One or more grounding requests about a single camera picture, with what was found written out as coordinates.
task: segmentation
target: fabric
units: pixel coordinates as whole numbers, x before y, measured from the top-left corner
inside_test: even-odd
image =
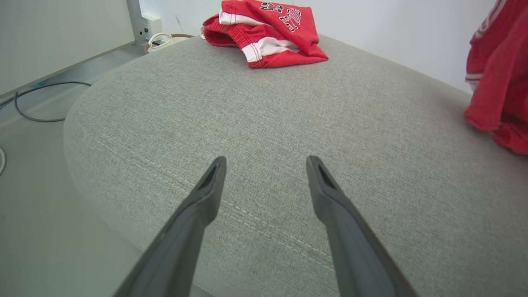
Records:
[[[191,38],[123,66],[68,113],[73,181],[144,250],[224,155],[194,283],[216,296],[338,295],[306,177],[317,155],[420,296],[528,295],[528,160],[466,123],[469,94],[319,45],[325,63],[255,71],[239,49]]]
[[[498,0],[471,44],[466,80],[476,89],[467,120],[528,154],[528,2]]]
[[[328,60],[317,46],[319,37],[310,7],[222,1],[220,13],[203,23],[202,38],[218,47],[239,47],[250,68]]]

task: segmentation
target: red fabric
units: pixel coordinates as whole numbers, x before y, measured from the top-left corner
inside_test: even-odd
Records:
[[[495,131],[500,146],[528,154],[528,1],[499,0],[494,14],[471,40],[468,81],[478,86],[465,117]]]
[[[310,64],[328,60],[328,56],[317,46],[319,37],[310,7],[258,2],[254,0],[222,1],[222,10],[234,15],[247,16],[264,25],[247,24],[223,25],[218,15],[203,23],[203,36],[212,45],[219,47],[244,48],[265,37],[277,40],[291,40],[300,48],[299,52],[285,51],[262,57],[256,62],[248,62],[251,68],[274,68],[296,64]],[[252,46],[255,55],[258,49]]]

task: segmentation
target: wall outlet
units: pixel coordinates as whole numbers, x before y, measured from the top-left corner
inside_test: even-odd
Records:
[[[149,14],[141,14],[143,19],[143,32],[145,38],[149,40],[152,36],[157,33],[162,33],[162,19],[159,17],[153,17]]]

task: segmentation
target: gray fabric ottoman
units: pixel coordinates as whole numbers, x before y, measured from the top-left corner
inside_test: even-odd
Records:
[[[329,61],[250,69],[240,50],[192,38],[111,73],[64,126],[79,191],[145,249],[224,155],[194,283],[337,295],[305,173],[313,154],[419,294],[527,295],[527,158],[466,124],[469,94],[324,36],[320,47]]]

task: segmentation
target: gray floor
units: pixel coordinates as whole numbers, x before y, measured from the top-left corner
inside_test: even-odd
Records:
[[[110,56],[54,79],[94,82],[138,54]],[[82,87],[33,92],[21,108],[40,103],[28,109],[32,116],[64,116]],[[63,159],[62,125],[24,120],[12,103],[0,110],[7,156],[0,175],[0,296],[110,296],[141,255],[75,190]],[[193,287],[191,296],[208,294]]]

